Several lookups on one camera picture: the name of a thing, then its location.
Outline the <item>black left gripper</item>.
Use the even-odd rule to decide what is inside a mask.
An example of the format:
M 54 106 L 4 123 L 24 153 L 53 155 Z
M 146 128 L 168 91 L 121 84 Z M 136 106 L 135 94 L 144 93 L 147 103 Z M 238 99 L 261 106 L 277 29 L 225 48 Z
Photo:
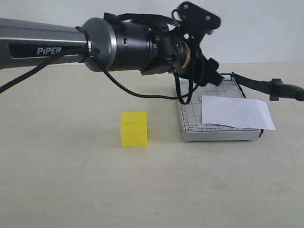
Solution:
M 198 48 L 195 57 L 177 75 L 182 79 L 193 80 L 198 86 L 206 86 L 207 84 L 219 86 L 223 82 L 224 77 L 217 72 L 218 68 L 218 61 L 212 58 L 206 59 L 201 49 Z

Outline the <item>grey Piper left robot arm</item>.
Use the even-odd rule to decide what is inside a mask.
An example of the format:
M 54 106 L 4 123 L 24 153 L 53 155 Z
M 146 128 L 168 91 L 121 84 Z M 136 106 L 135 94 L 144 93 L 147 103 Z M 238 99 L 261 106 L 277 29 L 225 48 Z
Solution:
M 78 62 L 94 72 L 172 73 L 199 86 L 219 85 L 223 77 L 218 62 L 205 58 L 200 44 L 220 27 L 220 17 L 196 6 L 173 13 L 179 18 L 105 13 L 77 27 L 2 18 L 0 67 L 40 70 Z

